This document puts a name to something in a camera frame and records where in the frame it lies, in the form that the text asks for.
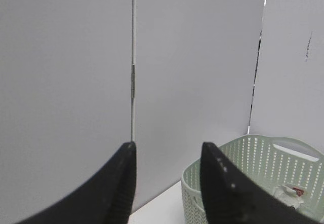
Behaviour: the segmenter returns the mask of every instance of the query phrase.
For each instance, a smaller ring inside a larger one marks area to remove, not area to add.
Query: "white partition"
[[[131,0],[0,0],[0,223],[130,140]]]
[[[264,0],[137,0],[135,208],[247,132]]]
[[[324,152],[324,0],[267,0],[251,132]]]

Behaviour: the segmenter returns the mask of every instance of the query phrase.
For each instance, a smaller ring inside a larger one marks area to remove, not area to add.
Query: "basket handle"
[[[317,162],[323,157],[322,153],[310,145],[296,139],[286,137],[272,137],[271,142],[276,149],[291,155]]]

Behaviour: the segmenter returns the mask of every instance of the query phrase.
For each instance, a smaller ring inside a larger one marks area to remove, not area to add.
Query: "vertical gap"
[[[132,0],[131,141],[135,140],[136,0]]]
[[[264,16],[264,9],[266,5],[266,1],[264,0],[263,5],[263,15],[262,15],[262,28],[263,28],[263,16]],[[255,81],[257,78],[257,71],[258,71],[258,64],[259,64],[259,55],[260,55],[260,47],[261,47],[261,39],[262,39],[262,28],[260,31],[260,37],[259,37],[259,44],[258,44],[258,52],[257,52],[257,62],[255,66],[255,72],[254,72],[254,82],[253,82],[253,90],[252,90],[252,100],[251,100],[251,109],[250,109],[250,117],[249,117],[249,125],[248,125],[248,134],[250,133],[250,127],[251,127],[251,117],[252,117],[252,109],[253,109],[253,99],[254,99],[254,92],[255,92]]]

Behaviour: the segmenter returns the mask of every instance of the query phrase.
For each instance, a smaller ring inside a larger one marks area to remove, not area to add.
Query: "white table surface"
[[[181,182],[176,183],[155,199],[134,212],[129,224],[185,224]]]

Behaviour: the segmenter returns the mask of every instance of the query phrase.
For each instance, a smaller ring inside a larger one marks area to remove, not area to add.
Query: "light green basket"
[[[304,190],[301,213],[324,221],[324,156],[299,140],[245,135],[220,150],[251,180],[271,195],[276,187],[292,185]],[[182,200],[186,224],[207,224],[200,194],[200,160],[182,174]]]

